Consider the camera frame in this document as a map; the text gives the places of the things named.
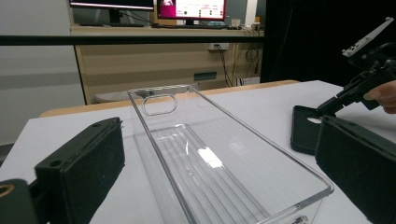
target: black metal bar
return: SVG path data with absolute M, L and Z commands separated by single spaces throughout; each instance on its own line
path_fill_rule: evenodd
M 0 35 L 0 46 L 262 43 L 264 36 Z

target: white wall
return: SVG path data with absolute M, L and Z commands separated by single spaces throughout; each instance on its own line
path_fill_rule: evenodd
M 69 35 L 67 0 L 2 0 L 0 35 Z M 71 46 L 0 47 L 0 146 L 13 143 L 28 119 L 84 105 Z
M 245 25 L 250 26 L 256 19 L 257 0 L 247 0 L 247 17 L 245 18 Z

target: table surface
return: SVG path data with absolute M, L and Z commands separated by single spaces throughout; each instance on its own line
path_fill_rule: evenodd
M 247 90 L 236 89 L 241 91 L 209 91 L 207 96 L 298 160 L 323 174 L 316 165 L 314 157 L 295 152 L 290 148 L 292 108 L 294 105 L 316 108 L 342 88 L 321 81 L 292 82 L 289 85 L 273 88 L 260 88 L 259 85 L 246 86 Z M 152 197 L 152 192 L 147 187 L 149 181 L 138 153 L 133 150 L 135 144 L 133 138 L 130 137 L 133 135 L 133 129 L 129 102 L 52 110 L 43 113 L 42 117 L 46 118 L 28 121 L 0 168 L 0 180 L 21 178 L 31 183 L 35 180 L 35 165 L 54 150 L 92 123 L 120 117 L 124 120 L 123 139 L 127 147 L 125 157 L 128 161 L 125 162 L 119 179 L 93 217 L 92 223 L 128 223 L 127 220 L 136 221 L 136 223 L 158 223 L 158 220 L 161 220 L 161 216 L 152 211 L 152 208 L 157 206 L 155 200 L 147 200 L 149 195 Z M 396 142 L 394 135 L 396 117 L 386 114 L 380 107 L 369 111 L 362 104 L 352 104 L 337 113 L 337 117 L 359 123 L 390 141 Z M 122 206 L 114 206 L 114 203 L 120 202 Z M 366 224 L 370 222 L 334 185 L 334 193 L 322 203 L 315 223 Z
M 298 81 L 296 81 L 296 80 L 282 80 L 282 81 L 275 81 L 275 82 L 265 82 L 265 83 L 246 85 L 246 86 L 238 86 L 238 87 L 229 87 L 229 88 L 201 91 L 201 93 L 203 93 L 204 95 L 212 95 L 212 94 L 220 94 L 220 93 L 232 92 L 232 91 L 248 91 L 248 90 L 260 89 L 260 88 L 283 86 L 283 85 L 288 85 L 288 84 L 293 84 L 293 83 L 298 83 Z M 80 105 L 80 106 L 73 106 L 73 107 L 66 107 L 66 108 L 58 108 L 58 109 L 52 109 L 52 110 L 43 112 L 40 115 L 40 118 L 65 115 L 65 114 L 75 114 L 75 113 L 81 113 L 81 112 L 90 112 L 90 111 L 102 110 L 102 109 L 111 109 L 111 108 L 124 107 L 124 106 L 130 106 L 130 105 L 131 105 L 131 101 L 118 101 L 118 102 L 97 104 L 97 105 Z

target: power outlet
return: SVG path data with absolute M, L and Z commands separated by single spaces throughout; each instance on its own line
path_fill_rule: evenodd
M 230 43 L 210 43 L 209 50 L 229 49 Z

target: white table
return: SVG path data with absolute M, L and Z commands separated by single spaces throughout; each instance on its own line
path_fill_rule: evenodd
M 342 88 L 321 81 L 285 86 L 236 91 L 210 95 L 247 125 L 269 137 L 313 169 L 320 171 L 315 158 L 290 148 L 291 112 L 294 105 L 318 107 Z M 131 107 L 30 119 L 0 169 L 0 180 L 22 178 L 35 180 L 34 167 L 51 152 L 62 146 L 92 123 L 120 117 L 125 145 L 126 165 L 119 179 L 99 207 L 92 223 L 161 223 L 155 199 L 143 164 L 132 138 Z M 362 104 L 353 104 L 337 114 L 396 142 L 396 117 L 382 108 L 368 111 Z M 319 224 L 370 223 L 347 196 L 335 186 L 335 191 L 322 204 L 316 217 Z

